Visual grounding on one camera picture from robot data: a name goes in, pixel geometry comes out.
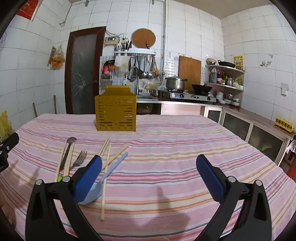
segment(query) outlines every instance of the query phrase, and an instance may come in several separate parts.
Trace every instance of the metal fork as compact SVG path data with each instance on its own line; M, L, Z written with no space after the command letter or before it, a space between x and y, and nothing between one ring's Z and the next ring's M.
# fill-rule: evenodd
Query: metal fork
M79 156L77 157L76 161L73 163L73 165L70 167L71 171L74 167L79 167L81 166L81 164L84 162L85 158L87 156L87 151L82 150L79 154Z

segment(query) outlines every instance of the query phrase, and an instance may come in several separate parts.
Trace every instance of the cutting board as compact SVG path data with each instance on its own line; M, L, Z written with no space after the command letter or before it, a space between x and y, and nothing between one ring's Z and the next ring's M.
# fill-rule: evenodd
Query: cutting board
M193 90L191 85L200 85L202 62L197 59L184 56L179 57L179 74L185 82L185 90Z

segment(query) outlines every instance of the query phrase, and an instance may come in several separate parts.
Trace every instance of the black clamp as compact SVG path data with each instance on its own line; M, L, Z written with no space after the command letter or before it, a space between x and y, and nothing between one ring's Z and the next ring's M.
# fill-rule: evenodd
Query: black clamp
M18 142L19 136L15 132L0 144L0 172L8 168L8 153L18 144Z
M103 241L73 199L75 185L96 157L86 167L79 168L72 177L66 176L61 182L36 181L27 211L26 241ZM240 183L233 176L226 177L204 155L197 157L196 166L213 199L220 206L195 240L271 241L271 216L262 182L256 180L253 184ZM54 199L61 201L77 237L65 231ZM238 200L244 200L244 203L237 222L229 234L220 237Z

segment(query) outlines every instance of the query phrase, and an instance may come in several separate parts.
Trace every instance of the striped tablecloth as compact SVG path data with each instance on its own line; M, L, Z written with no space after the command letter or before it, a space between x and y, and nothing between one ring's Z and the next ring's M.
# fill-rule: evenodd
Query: striped tablecloth
M34 182L54 180L60 151L71 136L77 138L72 161L81 150L88 152L83 166L108 137L111 153L130 145L128 157L108 177L105 221L100 220L100 198L80 207L104 240L194 240L219 206L196 170L199 154L226 176L247 183L262 180L273 239L296 210L295 182L261 152L210 119L137 116L136 132L98 132L94 121L94 115L44 114L17 131L20 142L9 153L10 166L0 174L0 188L15 209L16 229L22 237ZM241 205L237 204L225 233L234 225ZM60 205L57 209L66 230L73 233Z

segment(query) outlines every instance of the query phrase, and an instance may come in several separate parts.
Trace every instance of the round cutting board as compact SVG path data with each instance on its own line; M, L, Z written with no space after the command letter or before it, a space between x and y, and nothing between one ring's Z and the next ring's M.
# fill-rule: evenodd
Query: round cutting board
M156 37L151 30L140 28L133 32L131 41L137 48L147 48L146 42L149 44L149 47L152 47L155 44Z

